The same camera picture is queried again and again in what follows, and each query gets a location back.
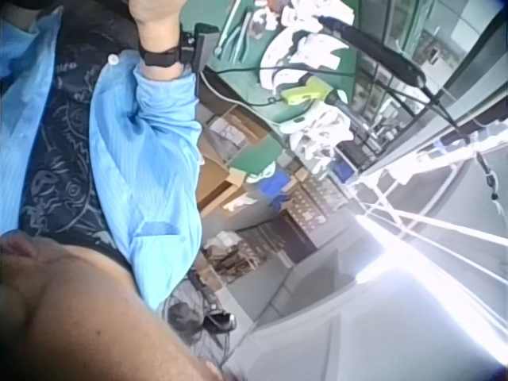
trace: table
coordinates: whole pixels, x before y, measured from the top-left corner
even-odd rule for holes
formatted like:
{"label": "table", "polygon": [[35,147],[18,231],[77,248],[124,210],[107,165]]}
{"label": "table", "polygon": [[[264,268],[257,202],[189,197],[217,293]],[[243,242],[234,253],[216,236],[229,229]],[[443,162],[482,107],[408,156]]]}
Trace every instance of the table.
{"label": "table", "polygon": [[[350,6],[355,11],[355,15],[357,15],[359,0],[344,0],[344,3]],[[216,25],[219,29],[222,29],[232,4],[233,0],[188,0],[183,8],[181,18],[184,30],[192,30],[197,22]],[[246,8],[248,6],[253,7],[253,4],[254,0],[242,0],[235,19],[233,20],[232,27],[240,22]],[[280,30],[266,32],[260,40],[251,39],[249,54],[244,63],[235,63],[232,65],[226,59],[218,60],[216,57],[213,57],[209,61],[208,66],[215,71],[231,67],[259,66],[264,51],[279,31]],[[356,52],[351,48],[341,49],[340,53],[337,55],[341,58],[338,71],[354,73],[356,68]],[[259,85],[259,72],[257,71],[226,73],[221,75],[221,78],[248,102],[264,103],[272,96],[269,90],[265,90]],[[322,78],[332,86],[345,91],[348,98],[351,99],[354,86],[353,78],[341,78],[332,75],[324,75]],[[281,122],[301,114],[303,106],[287,106],[282,103],[277,103],[271,106],[257,107],[256,111],[270,120]]]}

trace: green workbench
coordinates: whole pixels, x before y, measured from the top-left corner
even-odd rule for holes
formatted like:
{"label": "green workbench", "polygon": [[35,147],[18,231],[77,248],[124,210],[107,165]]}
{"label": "green workbench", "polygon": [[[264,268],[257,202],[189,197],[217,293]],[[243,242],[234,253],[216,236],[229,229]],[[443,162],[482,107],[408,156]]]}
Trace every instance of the green workbench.
{"label": "green workbench", "polygon": [[[357,20],[358,2],[359,0],[344,0],[344,3],[351,7],[355,12],[355,20]],[[192,30],[197,22],[216,25],[221,30],[232,4],[233,0],[188,0],[182,12],[184,30]],[[254,0],[242,1],[230,30],[238,25],[248,6],[253,7]],[[229,57],[229,54],[226,54],[223,60],[218,60],[215,56],[213,56],[208,62],[208,66],[215,71],[233,67],[260,66],[265,50],[280,30],[282,30],[282,26],[280,26],[280,28],[281,29],[274,32],[265,32],[260,40],[254,40],[251,38],[248,56],[243,63],[235,63],[234,65],[231,64],[226,59]],[[338,71],[344,73],[354,73],[356,68],[356,52],[352,48],[347,48],[338,51],[337,55],[341,58]],[[348,99],[352,98],[354,86],[353,78],[337,77],[333,75],[319,76],[333,87],[343,90],[347,94]],[[268,98],[272,96],[272,93],[269,90],[265,90],[259,84],[258,71],[226,73],[221,75],[221,78],[247,102],[265,103]],[[267,119],[276,122],[286,121],[296,117],[301,114],[303,110],[304,106],[288,106],[281,102],[270,106],[256,108],[256,111],[264,115]],[[233,167],[239,167],[240,169],[246,170],[249,173],[259,173],[270,162],[274,161],[282,150],[283,148],[280,147],[279,143],[277,143],[273,137],[268,136],[264,139],[264,141],[260,142],[259,149],[254,148],[248,150],[245,154],[242,153],[236,159],[236,162],[233,161],[231,165]]]}

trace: box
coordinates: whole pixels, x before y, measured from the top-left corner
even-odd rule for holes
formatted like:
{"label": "box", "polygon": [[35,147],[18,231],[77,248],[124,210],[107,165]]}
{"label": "box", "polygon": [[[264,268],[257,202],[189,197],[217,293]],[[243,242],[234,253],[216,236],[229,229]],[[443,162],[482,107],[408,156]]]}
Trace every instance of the box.
{"label": "box", "polygon": [[223,118],[240,130],[250,144],[263,140],[270,132],[252,117],[246,115],[240,107],[231,109]]}
{"label": "box", "polygon": [[309,171],[307,171],[304,167],[301,167],[296,171],[294,177],[296,177],[300,183],[303,183],[307,177],[309,177]]}
{"label": "box", "polygon": [[204,134],[198,141],[198,148],[205,163],[199,172],[196,201],[201,217],[205,217],[241,187],[246,174],[235,168],[226,168]]}

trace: wrist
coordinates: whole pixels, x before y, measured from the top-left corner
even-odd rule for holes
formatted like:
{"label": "wrist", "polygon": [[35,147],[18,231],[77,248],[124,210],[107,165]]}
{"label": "wrist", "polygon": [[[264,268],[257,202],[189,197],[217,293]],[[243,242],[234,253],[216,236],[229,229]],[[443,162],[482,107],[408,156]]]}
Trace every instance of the wrist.
{"label": "wrist", "polygon": [[153,53],[166,52],[179,44],[179,15],[157,21],[138,22],[137,30],[144,50]]}

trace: blue shirt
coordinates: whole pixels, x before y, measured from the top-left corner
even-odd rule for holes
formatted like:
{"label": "blue shirt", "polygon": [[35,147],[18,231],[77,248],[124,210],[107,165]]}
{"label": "blue shirt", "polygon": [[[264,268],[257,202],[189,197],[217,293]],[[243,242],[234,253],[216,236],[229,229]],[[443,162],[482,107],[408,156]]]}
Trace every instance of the blue shirt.
{"label": "blue shirt", "polygon": [[[32,33],[0,26],[0,78],[12,85],[0,109],[0,233],[18,228],[29,156],[48,99],[61,9]],[[137,52],[107,64],[90,106],[90,161],[115,244],[153,309],[194,262],[201,244],[195,192],[199,174],[195,77],[151,81]]]}

